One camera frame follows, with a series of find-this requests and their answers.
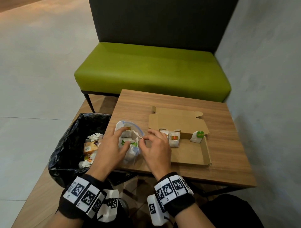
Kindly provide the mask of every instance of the person's right hand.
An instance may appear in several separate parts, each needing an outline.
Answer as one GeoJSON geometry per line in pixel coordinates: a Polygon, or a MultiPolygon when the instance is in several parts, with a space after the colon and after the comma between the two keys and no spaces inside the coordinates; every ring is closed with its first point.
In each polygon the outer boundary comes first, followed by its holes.
{"type": "Polygon", "coordinates": [[[150,133],[142,137],[139,141],[139,147],[146,161],[147,166],[159,181],[166,174],[170,173],[171,148],[165,133],[154,129],[148,129],[150,133]],[[152,142],[151,148],[147,148],[144,140],[152,142]]]}

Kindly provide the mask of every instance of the trash can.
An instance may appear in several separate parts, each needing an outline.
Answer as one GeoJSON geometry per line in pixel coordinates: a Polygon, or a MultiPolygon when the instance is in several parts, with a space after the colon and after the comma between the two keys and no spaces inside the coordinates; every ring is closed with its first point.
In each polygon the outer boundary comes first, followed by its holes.
{"type": "Polygon", "coordinates": [[[78,166],[84,160],[84,143],[89,135],[104,134],[110,119],[110,114],[81,113],[64,133],[48,164],[50,176],[61,187],[66,188],[77,176],[89,170],[78,166]]]}

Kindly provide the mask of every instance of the bench leg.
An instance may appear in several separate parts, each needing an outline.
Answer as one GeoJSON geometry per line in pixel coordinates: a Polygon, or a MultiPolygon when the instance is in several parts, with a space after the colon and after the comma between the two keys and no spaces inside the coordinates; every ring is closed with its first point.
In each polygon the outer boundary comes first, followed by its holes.
{"type": "Polygon", "coordinates": [[[86,98],[86,100],[87,100],[87,102],[88,102],[88,104],[89,104],[92,112],[95,113],[93,105],[92,105],[92,102],[91,102],[90,97],[89,97],[89,94],[84,94],[84,96],[85,96],[85,98],[86,98]]]}

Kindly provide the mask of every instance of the green leather upholstery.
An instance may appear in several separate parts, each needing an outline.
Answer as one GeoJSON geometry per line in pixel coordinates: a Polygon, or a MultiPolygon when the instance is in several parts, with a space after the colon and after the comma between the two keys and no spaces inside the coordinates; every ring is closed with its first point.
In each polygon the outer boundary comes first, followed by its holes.
{"type": "Polygon", "coordinates": [[[230,84],[210,52],[99,43],[74,73],[82,91],[122,89],[222,102],[230,84]]]}

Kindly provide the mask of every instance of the concrete wall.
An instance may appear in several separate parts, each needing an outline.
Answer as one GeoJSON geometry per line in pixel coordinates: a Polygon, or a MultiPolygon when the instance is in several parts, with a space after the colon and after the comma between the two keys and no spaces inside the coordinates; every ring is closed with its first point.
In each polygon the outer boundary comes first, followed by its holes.
{"type": "Polygon", "coordinates": [[[301,227],[301,1],[239,0],[216,58],[258,182],[234,195],[266,228],[301,227]]]}

